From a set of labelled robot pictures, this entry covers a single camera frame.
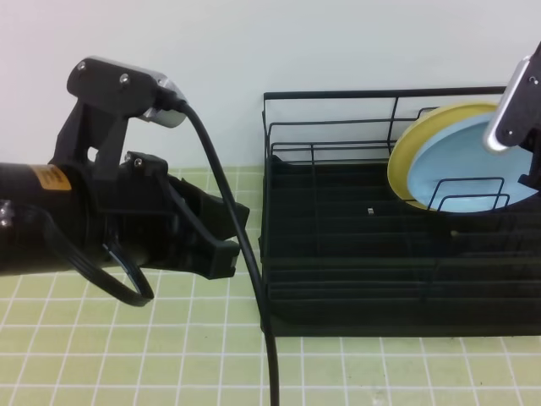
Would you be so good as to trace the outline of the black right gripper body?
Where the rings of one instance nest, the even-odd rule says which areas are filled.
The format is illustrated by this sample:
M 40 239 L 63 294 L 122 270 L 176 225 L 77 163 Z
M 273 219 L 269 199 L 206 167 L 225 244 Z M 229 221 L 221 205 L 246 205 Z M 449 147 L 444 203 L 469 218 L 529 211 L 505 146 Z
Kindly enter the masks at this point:
M 519 145 L 523 150 L 532 153 L 528 173 L 522 174 L 518 182 L 531 189 L 540 189 L 540 134 L 528 134 Z

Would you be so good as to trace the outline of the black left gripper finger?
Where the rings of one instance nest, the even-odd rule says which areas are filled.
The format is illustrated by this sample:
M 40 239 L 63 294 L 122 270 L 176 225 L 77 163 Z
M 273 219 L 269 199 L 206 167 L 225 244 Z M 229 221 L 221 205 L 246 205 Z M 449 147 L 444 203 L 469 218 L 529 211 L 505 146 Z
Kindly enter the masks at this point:
M 175 239 L 168 254 L 168 270 L 189 272 L 208 280 L 229 278 L 235 274 L 239 254 L 238 243 L 189 232 Z
M 207 194 L 184 178 L 181 179 L 181 196 L 215 238 L 226 240 L 238 235 L 231 214 L 221 197 Z

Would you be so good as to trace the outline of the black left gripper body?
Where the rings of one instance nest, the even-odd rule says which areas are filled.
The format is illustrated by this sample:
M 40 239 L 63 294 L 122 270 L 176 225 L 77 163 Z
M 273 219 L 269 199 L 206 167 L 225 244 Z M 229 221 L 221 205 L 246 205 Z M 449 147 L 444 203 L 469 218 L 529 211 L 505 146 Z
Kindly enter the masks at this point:
M 107 249 L 114 247 L 141 268 L 197 273 L 199 188 L 169 175 L 157 156 L 137 153 L 106 179 L 96 176 L 100 168 L 90 160 L 82 167 L 89 200 L 85 255 L 107 266 L 112 261 Z

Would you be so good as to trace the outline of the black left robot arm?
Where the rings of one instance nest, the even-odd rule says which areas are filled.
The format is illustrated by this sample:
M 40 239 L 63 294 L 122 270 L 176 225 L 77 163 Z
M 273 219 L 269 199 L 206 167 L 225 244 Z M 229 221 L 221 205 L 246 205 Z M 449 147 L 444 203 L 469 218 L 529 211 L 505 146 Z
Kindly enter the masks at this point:
M 93 162 L 1 166 L 1 270 L 8 275 L 110 266 L 230 277 L 249 209 L 132 153 L 110 179 Z

